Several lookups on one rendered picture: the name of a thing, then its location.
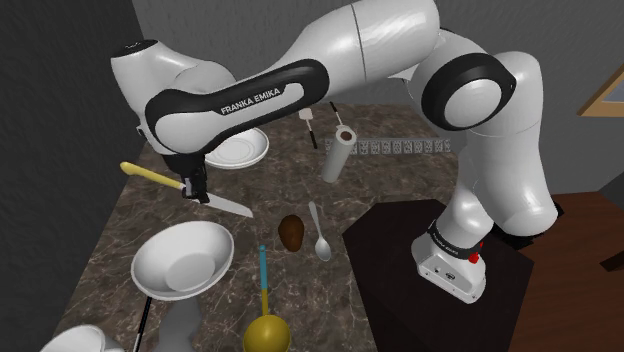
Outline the white plate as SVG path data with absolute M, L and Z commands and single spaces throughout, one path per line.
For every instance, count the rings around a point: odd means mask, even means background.
M 219 169 L 242 169 L 262 160 L 269 146 L 267 135 L 262 130 L 253 128 L 225 140 L 205 156 L 205 162 Z

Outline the white bowl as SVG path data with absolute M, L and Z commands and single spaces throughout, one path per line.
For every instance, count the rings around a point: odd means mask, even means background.
M 214 286 L 228 271 L 233 254 L 234 239 L 225 227 L 189 221 L 147 240 L 130 273 L 137 288 L 154 299 L 185 300 Z

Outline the brown potato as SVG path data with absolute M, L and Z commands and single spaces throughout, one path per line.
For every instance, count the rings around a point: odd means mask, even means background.
M 291 252 L 300 250 L 304 233 L 305 227 L 303 221 L 294 214 L 285 216 L 278 226 L 280 240 L 283 246 Z

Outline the grey paper towel roll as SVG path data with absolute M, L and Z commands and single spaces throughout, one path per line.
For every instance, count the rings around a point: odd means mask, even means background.
M 334 183 L 357 143 L 357 135 L 350 127 L 339 125 L 329 142 L 330 147 L 323 163 L 321 178 L 327 183 Z

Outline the silver spoon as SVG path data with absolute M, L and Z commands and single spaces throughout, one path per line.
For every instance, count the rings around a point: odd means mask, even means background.
M 315 202 L 310 201 L 308 203 L 308 207 L 309 207 L 311 217 L 313 219 L 314 225 L 318 233 L 318 239 L 315 243 L 315 252 L 322 261 L 327 262 L 331 259 L 331 247 L 329 243 L 323 237 Z

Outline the thin black stick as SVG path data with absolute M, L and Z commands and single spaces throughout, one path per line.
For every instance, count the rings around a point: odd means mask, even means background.
M 152 297 L 147 296 L 146 297 L 146 301 L 145 301 L 145 305 L 143 308 L 143 312 L 141 315 L 141 320 L 140 320 L 140 324 L 138 327 L 138 331 L 137 331 L 137 335 L 135 338 L 135 342 L 132 348 L 132 352 L 139 352 L 140 351 L 140 346 L 141 346 L 141 341 L 142 341 L 142 337 L 145 331 L 145 327 L 146 327 L 146 323 L 147 323 L 147 319 L 149 316 L 149 311 L 150 311 L 150 307 L 151 307 L 151 302 L 152 302 Z

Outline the white cup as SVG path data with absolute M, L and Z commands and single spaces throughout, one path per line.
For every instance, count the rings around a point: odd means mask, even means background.
M 126 352 L 99 327 L 79 325 L 67 329 L 50 340 L 40 352 Z

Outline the dark robot stand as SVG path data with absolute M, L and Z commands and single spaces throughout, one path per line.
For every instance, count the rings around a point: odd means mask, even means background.
M 444 206 L 377 203 L 343 234 L 378 352 L 508 352 L 533 261 L 487 237 L 487 282 L 465 304 L 417 272 L 413 240 Z

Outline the wooden framed window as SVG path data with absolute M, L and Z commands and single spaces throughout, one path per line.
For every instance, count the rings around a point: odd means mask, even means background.
M 624 118 L 624 63 L 577 111 L 580 117 Z

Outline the yellow handled kitchen knife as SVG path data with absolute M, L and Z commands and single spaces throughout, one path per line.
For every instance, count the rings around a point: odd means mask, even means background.
M 205 206 L 209 206 L 218 210 L 245 216 L 248 218 L 253 217 L 253 212 L 248 207 L 242 204 L 227 200 L 225 198 L 222 198 L 222 197 L 219 197 L 214 194 L 207 193 L 207 192 L 205 192 L 204 194 L 199 193 L 198 195 L 188 195 L 187 186 L 184 183 L 168 178 L 164 175 L 155 173 L 151 170 L 142 168 L 130 162 L 126 162 L 126 161 L 121 162 L 120 168 L 127 175 L 141 176 L 151 181 L 160 183 L 162 185 L 166 185 L 171 188 L 178 189 L 181 192 L 182 196 L 187 200 L 191 200 L 198 204 L 203 204 Z

